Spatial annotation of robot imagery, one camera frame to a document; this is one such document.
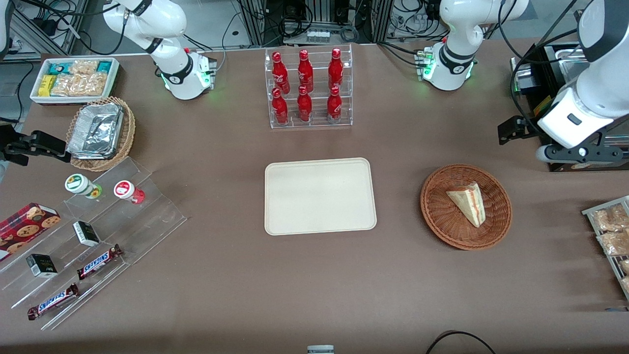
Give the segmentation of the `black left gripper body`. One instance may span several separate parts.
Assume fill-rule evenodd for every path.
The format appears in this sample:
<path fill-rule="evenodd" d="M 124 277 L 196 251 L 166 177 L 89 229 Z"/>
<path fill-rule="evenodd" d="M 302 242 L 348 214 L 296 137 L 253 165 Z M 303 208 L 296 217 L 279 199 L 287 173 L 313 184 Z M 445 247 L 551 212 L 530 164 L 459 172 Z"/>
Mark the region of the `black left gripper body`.
<path fill-rule="evenodd" d="M 528 118 L 519 118 L 518 126 L 519 139 L 530 139 L 543 135 L 543 132 L 539 129 L 537 124 Z"/>

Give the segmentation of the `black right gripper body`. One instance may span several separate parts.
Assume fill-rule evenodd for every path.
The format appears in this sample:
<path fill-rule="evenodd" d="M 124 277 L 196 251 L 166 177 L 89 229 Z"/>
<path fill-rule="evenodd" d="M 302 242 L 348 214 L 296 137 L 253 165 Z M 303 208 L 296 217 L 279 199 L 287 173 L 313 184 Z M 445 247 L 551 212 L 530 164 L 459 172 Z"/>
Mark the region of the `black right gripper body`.
<path fill-rule="evenodd" d="M 12 125 L 0 126 L 0 149 L 17 149 L 17 150 L 31 150 L 31 140 L 33 135 L 25 135 L 16 132 Z"/>

